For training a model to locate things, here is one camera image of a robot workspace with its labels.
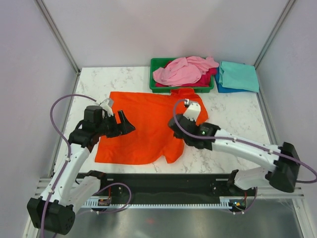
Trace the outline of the orange t shirt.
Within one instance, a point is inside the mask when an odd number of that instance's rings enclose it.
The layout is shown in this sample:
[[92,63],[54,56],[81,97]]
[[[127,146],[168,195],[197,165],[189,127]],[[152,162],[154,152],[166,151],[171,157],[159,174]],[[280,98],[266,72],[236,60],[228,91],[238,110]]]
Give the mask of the orange t shirt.
[[202,99],[191,88],[174,89],[170,95],[111,92],[110,98],[114,101],[113,110],[122,110],[136,129],[115,138],[101,137],[96,163],[145,165],[161,156],[167,163],[174,163],[184,151],[184,142],[175,138],[168,127],[175,103],[180,99],[196,101],[201,106],[197,122],[209,118]]

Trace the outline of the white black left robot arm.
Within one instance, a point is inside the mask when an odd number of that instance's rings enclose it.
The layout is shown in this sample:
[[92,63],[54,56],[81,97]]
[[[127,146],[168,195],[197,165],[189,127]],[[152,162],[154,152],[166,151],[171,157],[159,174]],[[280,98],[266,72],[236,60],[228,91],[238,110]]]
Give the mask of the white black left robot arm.
[[87,106],[84,118],[67,139],[68,153],[39,198],[31,198],[27,210],[33,226],[43,231],[66,235],[82,205],[93,195],[107,193],[109,184],[92,171],[76,187],[80,168],[100,137],[114,138],[129,134],[135,127],[122,110],[115,115],[110,106]]

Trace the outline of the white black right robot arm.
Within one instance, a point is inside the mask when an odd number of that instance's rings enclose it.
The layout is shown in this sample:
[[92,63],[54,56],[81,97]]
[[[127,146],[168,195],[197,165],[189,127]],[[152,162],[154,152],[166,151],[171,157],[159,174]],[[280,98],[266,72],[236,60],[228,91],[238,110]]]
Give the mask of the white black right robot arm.
[[174,137],[184,140],[188,146],[228,153],[258,165],[254,169],[233,170],[229,174],[226,187],[230,194],[238,195],[252,187],[268,185],[282,192],[294,192],[300,164],[292,144],[265,145],[235,138],[215,124],[197,125],[182,114],[171,118],[168,127],[173,130]]

